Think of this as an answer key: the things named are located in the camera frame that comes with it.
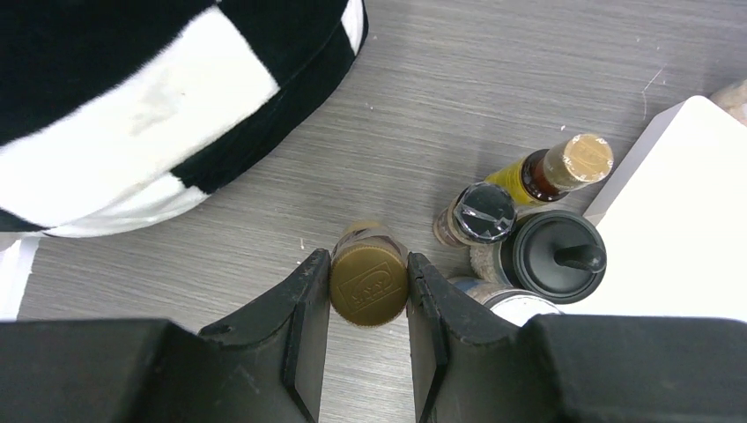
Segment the gold-cap yellow sauce bottle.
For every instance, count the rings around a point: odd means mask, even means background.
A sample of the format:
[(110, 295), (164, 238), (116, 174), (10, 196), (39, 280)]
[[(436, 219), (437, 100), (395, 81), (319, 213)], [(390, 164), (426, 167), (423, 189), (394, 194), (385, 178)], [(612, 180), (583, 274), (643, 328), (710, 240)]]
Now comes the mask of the gold-cap yellow sauce bottle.
[(409, 295), (408, 255), (409, 250), (381, 222), (349, 225), (331, 253), (332, 307), (347, 322), (364, 328), (396, 319)]

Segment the blue-label shaker near arm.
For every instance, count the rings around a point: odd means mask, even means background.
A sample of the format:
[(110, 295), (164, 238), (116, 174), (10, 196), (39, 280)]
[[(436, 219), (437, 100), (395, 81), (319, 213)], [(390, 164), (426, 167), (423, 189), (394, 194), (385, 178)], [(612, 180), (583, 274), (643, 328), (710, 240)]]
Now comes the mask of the blue-label shaker near arm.
[(473, 277), (454, 277), (448, 282), (493, 314), (519, 327), (536, 315), (563, 314), (553, 302), (538, 294), (503, 283)]

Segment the taped black-lid grinder jar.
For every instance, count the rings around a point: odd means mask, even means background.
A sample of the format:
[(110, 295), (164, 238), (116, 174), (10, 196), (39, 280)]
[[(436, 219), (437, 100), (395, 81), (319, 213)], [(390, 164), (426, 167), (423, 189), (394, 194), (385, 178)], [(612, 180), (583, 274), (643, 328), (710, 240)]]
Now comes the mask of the taped black-lid grinder jar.
[(746, 125), (746, 86), (746, 79), (737, 81), (712, 93), (709, 100), (741, 124)]

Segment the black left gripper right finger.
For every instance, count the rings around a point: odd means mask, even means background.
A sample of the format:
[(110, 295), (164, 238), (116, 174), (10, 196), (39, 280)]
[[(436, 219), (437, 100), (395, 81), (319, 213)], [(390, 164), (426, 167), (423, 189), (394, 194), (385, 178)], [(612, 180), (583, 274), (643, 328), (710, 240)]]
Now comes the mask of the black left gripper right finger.
[(408, 258), (419, 422), (743, 422), (746, 326), (538, 315), (516, 326)]

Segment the yellow-label sauce bottle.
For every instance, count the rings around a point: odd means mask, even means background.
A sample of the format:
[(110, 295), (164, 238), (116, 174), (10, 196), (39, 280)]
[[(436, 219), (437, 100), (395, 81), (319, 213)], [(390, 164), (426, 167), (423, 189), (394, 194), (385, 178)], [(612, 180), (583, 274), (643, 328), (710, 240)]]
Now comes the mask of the yellow-label sauce bottle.
[(519, 206), (544, 206), (604, 180), (613, 164), (608, 142), (587, 133), (532, 152), (484, 180), (504, 188)]

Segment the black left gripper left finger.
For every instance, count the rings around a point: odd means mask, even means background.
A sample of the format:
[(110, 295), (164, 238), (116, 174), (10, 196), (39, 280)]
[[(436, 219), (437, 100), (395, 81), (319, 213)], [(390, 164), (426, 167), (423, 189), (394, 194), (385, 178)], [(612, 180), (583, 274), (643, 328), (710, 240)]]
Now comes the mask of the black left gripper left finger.
[(316, 422), (328, 251), (193, 333), (167, 319), (1, 326), (4, 422)]

